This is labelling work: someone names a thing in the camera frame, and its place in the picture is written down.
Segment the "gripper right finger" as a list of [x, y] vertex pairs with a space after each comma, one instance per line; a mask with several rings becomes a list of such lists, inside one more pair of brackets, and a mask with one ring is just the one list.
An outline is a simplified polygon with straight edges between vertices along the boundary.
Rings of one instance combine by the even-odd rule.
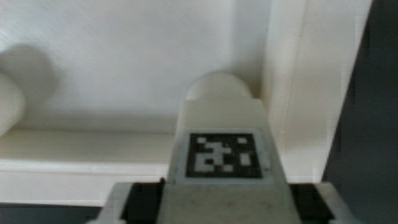
[[303, 224], [359, 224], [331, 182], [292, 183], [290, 190]]

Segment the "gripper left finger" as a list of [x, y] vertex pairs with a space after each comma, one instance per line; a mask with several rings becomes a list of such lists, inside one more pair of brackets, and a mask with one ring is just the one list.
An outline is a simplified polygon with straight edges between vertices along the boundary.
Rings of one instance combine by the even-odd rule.
[[157, 224], [164, 182], [118, 183], [95, 224]]

